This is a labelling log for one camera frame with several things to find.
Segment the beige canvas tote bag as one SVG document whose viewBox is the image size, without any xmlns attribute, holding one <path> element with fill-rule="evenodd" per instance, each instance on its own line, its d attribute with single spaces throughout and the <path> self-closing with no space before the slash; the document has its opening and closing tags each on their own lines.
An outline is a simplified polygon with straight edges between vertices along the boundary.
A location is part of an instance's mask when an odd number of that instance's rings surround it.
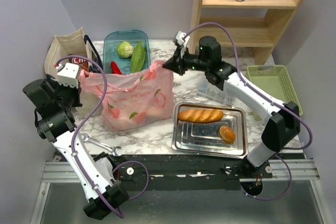
<svg viewBox="0 0 336 224">
<path fill-rule="evenodd" d="M 44 62 L 45 73 L 55 77 L 56 69 L 54 64 L 60 58 L 69 55 L 80 55 L 89 58 L 98 63 L 100 67 L 103 67 L 96 48 L 83 28 L 74 31 L 67 36 L 54 37 Z M 99 98 L 96 95 L 82 91 L 80 94 L 82 107 L 76 108 L 78 114 L 84 118 L 92 111 L 98 101 Z"/>
</svg>

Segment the pink plastic grocery bag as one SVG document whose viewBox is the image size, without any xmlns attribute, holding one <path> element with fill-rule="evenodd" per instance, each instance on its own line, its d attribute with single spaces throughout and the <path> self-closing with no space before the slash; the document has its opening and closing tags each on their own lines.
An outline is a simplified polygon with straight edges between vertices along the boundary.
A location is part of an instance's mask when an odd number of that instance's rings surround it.
<svg viewBox="0 0 336 224">
<path fill-rule="evenodd" d="M 135 129 L 170 118 L 174 109 L 173 72 L 157 60 L 148 69 L 127 75 L 83 70 L 81 92 L 102 102 L 102 121 L 111 131 Z"/>
</svg>

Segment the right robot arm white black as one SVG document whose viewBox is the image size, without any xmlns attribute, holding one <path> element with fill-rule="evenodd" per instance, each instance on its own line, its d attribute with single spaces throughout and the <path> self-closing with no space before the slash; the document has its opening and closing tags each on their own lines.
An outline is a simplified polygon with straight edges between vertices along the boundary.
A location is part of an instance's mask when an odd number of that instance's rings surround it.
<svg viewBox="0 0 336 224">
<path fill-rule="evenodd" d="M 294 102 L 275 99 L 247 80 L 233 65 L 222 60 L 221 46 L 215 37 L 200 39 L 198 55 L 189 53 L 190 37 L 179 31 L 173 42 L 176 50 L 163 65 L 165 69 L 183 75 L 188 70 L 201 71 L 209 83 L 240 99 L 256 112 L 266 126 L 259 143 L 241 165 L 242 173 L 249 178 L 260 172 L 260 166 L 280 152 L 300 132 L 299 108 Z"/>
</svg>

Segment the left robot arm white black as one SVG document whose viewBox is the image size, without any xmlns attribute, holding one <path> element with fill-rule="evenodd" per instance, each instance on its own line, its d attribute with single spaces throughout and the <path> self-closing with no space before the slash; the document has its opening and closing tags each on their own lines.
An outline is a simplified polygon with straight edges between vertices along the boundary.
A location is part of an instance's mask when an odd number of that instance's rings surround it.
<svg viewBox="0 0 336 224">
<path fill-rule="evenodd" d="M 47 78 L 27 84 L 23 93 L 34 104 L 35 116 L 41 117 L 35 120 L 38 135 L 63 154 L 77 175 L 88 201 L 85 214 L 102 220 L 112 212 L 122 218 L 120 205 L 129 195 L 114 177 L 116 166 L 106 153 L 89 154 L 71 113 L 71 108 L 81 106 L 80 89 Z"/>
</svg>

